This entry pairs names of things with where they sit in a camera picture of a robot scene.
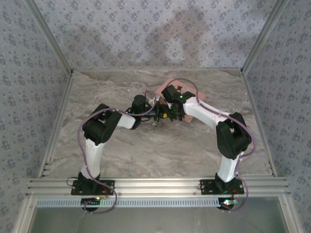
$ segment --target black mounting bracket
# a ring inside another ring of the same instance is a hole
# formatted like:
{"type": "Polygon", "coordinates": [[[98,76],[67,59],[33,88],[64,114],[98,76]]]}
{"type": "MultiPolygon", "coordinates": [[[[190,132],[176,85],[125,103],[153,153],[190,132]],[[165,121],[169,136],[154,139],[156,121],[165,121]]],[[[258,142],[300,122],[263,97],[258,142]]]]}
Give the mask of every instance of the black mounting bracket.
{"type": "MultiPolygon", "coordinates": [[[[99,180],[100,182],[110,186],[111,188],[115,188],[114,180],[99,180]]],[[[72,184],[71,195],[73,196],[112,196],[114,195],[112,190],[106,188],[104,186],[98,185],[95,190],[90,189],[87,185],[85,185],[82,181],[75,180],[72,184]]]]}
{"type": "Polygon", "coordinates": [[[243,183],[237,179],[233,179],[225,190],[219,189],[216,180],[200,180],[198,188],[201,190],[202,195],[244,194],[243,183]]]}

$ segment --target cable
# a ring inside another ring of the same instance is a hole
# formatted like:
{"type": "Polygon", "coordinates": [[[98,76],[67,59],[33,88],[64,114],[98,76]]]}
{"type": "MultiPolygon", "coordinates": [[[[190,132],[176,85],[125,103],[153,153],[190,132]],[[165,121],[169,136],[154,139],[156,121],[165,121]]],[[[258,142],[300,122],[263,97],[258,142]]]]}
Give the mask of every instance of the cable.
{"type": "Polygon", "coordinates": [[[106,198],[107,198],[107,197],[108,197],[107,189],[106,189],[106,187],[103,187],[103,189],[105,190],[105,196],[106,196],[106,198]]]}
{"type": "Polygon", "coordinates": [[[240,200],[240,194],[239,194],[239,192],[238,192],[235,188],[232,189],[232,192],[233,192],[233,194],[232,194],[231,199],[232,199],[232,200],[234,199],[234,194],[238,194],[238,196],[239,196],[238,201],[239,201],[239,200],[240,200]]]}
{"type": "Polygon", "coordinates": [[[204,106],[202,103],[200,103],[200,100],[199,100],[199,89],[198,89],[198,87],[194,84],[194,82],[190,81],[189,79],[185,79],[185,78],[176,78],[176,79],[171,80],[166,86],[169,86],[172,82],[174,82],[174,81],[176,81],[176,80],[185,80],[185,81],[189,82],[190,84],[192,84],[193,87],[194,87],[195,90],[196,90],[196,93],[195,93],[196,100],[197,100],[197,102],[199,103],[199,105],[200,105],[201,107],[203,107],[204,109],[208,110],[209,112],[211,112],[211,113],[213,113],[213,114],[220,115],[220,116],[222,116],[222,117],[225,117],[225,118],[227,118],[227,119],[229,119],[229,120],[231,120],[231,121],[237,123],[237,124],[240,125],[240,126],[248,133],[248,135],[252,138],[252,142],[253,142],[253,149],[252,149],[252,151],[249,152],[248,154],[241,155],[241,156],[238,158],[238,162],[237,162],[237,164],[236,164],[236,166],[235,166],[235,169],[234,169],[234,177],[235,177],[237,180],[242,181],[242,183],[243,183],[243,185],[244,185],[244,187],[245,187],[245,189],[246,189],[246,197],[245,197],[244,202],[243,202],[237,209],[235,209],[235,210],[229,210],[229,211],[237,211],[237,210],[241,209],[241,208],[245,205],[245,203],[246,203],[246,201],[247,201],[247,199],[248,199],[248,187],[247,187],[246,182],[245,182],[242,178],[238,177],[238,167],[239,167],[241,158],[246,157],[246,156],[249,156],[249,155],[253,154],[253,153],[256,151],[256,148],[257,148],[256,139],[255,139],[254,135],[252,134],[252,132],[251,132],[245,125],[243,125],[241,122],[239,122],[238,120],[232,118],[231,116],[227,116],[227,115],[225,115],[225,114],[216,112],[216,111],[214,111],[213,109],[210,109],[210,108],[204,106]]]}
{"type": "Polygon", "coordinates": [[[141,122],[147,122],[147,121],[149,121],[149,120],[151,120],[151,118],[148,118],[148,119],[146,119],[146,120],[141,120],[141,122]]]}
{"type": "Polygon", "coordinates": [[[68,184],[68,180],[69,180],[69,179],[78,179],[78,177],[69,177],[69,178],[66,180],[66,184],[67,184],[68,186],[73,187],[73,185],[68,184]]]}
{"type": "Polygon", "coordinates": [[[106,111],[110,111],[110,110],[111,110],[111,111],[117,111],[117,112],[119,112],[119,113],[127,114],[127,115],[130,115],[130,116],[138,116],[138,117],[139,117],[139,116],[144,116],[144,115],[148,114],[149,112],[151,112],[151,111],[153,110],[153,108],[155,107],[155,105],[156,105],[156,101],[155,101],[154,105],[153,105],[147,112],[141,113],[141,114],[126,113],[126,112],[120,111],[119,109],[116,109],[116,108],[105,108],[105,109],[99,110],[99,111],[97,111],[97,112],[91,114],[91,115],[88,116],[86,119],[84,119],[84,120],[82,121],[82,123],[80,124],[79,129],[78,129],[78,133],[77,133],[77,141],[78,141],[79,147],[80,147],[80,149],[81,149],[81,151],[82,151],[82,154],[83,154],[83,159],[84,159],[84,164],[85,164],[85,166],[86,166],[86,171],[87,171],[88,175],[90,176],[90,178],[91,178],[94,182],[100,184],[101,186],[104,186],[104,187],[106,187],[106,188],[109,188],[109,189],[113,192],[113,194],[115,195],[115,201],[114,201],[113,205],[112,205],[109,209],[104,210],[104,211],[99,211],[99,212],[89,212],[89,211],[86,211],[86,209],[85,209],[85,211],[86,211],[87,213],[89,213],[89,214],[104,214],[104,213],[108,213],[109,211],[111,211],[111,210],[113,210],[113,209],[115,208],[115,206],[116,206],[116,204],[117,204],[117,201],[118,201],[118,195],[117,195],[116,191],[115,191],[113,188],[111,188],[110,186],[106,185],[105,183],[102,183],[102,182],[98,181],[97,179],[95,179],[95,178],[92,176],[90,170],[88,169],[88,164],[87,164],[87,159],[86,159],[86,152],[84,151],[83,146],[82,146],[82,143],[81,143],[81,140],[80,140],[80,131],[81,131],[83,125],[84,125],[87,121],[89,121],[91,118],[93,118],[94,116],[96,116],[96,115],[98,115],[98,114],[100,114],[100,113],[106,112],[106,111]]]}

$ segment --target pink cardboard piece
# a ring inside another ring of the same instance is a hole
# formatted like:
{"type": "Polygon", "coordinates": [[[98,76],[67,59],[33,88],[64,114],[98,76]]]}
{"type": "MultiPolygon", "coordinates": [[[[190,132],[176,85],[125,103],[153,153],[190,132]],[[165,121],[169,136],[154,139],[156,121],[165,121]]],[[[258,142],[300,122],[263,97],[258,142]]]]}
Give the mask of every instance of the pink cardboard piece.
{"type": "MultiPolygon", "coordinates": [[[[167,86],[167,84],[171,81],[171,80],[173,80],[174,78],[170,78],[170,79],[168,79],[164,84],[162,84],[161,85],[161,87],[159,87],[156,91],[155,91],[155,93],[156,94],[158,94],[158,95],[160,95],[160,96],[162,96],[162,91],[164,90],[164,88],[167,86]]],[[[195,94],[195,88],[193,88],[193,87],[191,87],[191,86],[188,86],[188,85],[186,85],[186,84],[184,84],[184,83],[182,83],[182,82],[180,82],[179,80],[176,80],[176,81],[173,81],[172,83],[171,83],[171,85],[173,85],[176,89],[178,88],[178,86],[181,86],[182,88],[181,88],[181,93],[183,94],[183,93],[185,93],[185,92],[187,92],[187,91],[189,91],[189,92],[191,92],[191,93],[193,93],[193,94],[195,94]]],[[[200,100],[205,100],[206,99],[206,95],[204,94],[204,93],[202,93],[202,92],[199,92],[199,99],[200,100]]],[[[190,123],[191,121],[192,121],[192,119],[193,119],[193,117],[192,116],[189,116],[189,115],[185,115],[185,122],[188,122],[188,123],[190,123]]]]}

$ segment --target gray marble surface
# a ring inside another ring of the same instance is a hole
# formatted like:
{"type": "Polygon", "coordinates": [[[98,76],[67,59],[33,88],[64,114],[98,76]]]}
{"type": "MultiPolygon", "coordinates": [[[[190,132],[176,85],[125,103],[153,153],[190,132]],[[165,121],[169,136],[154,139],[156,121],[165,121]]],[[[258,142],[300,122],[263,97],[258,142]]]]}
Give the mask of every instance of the gray marble surface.
{"type": "MultiPolygon", "coordinates": [[[[100,103],[126,110],[145,90],[155,91],[168,78],[187,78],[207,94],[206,103],[240,112],[256,137],[258,149],[240,165],[240,174],[272,174],[254,114],[238,73],[220,70],[127,71],[74,73],[74,81],[56,145],[50,177],[77,176],[83,164],[77,129],[100,103]]],[[[216,133],[197,119],[191,123],[162,119],[136,130],[117,128],[101,160],[102,177],[214,175],[220,166],[216,133]]]]}

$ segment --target wall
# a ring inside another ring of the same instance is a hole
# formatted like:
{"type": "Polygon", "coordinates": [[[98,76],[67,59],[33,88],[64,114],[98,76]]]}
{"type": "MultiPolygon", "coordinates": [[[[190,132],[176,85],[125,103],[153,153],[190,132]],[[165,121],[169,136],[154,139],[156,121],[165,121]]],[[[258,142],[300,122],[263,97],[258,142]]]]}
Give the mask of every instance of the wall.
{"type": "Polygon", "coordinates": [[[73,69],[241,67],[274,0],[36,0],[73,69]]]}
{"type": "Polygon", "coordinates": [[[280,176],[311,232],[311,2],[291,0],[247,74],[280,176]]]}
{"type": "Polygon", "coordinates": [[[0,1],[0,232],[38,174],[68,75],[20,0],[0,1]]]}

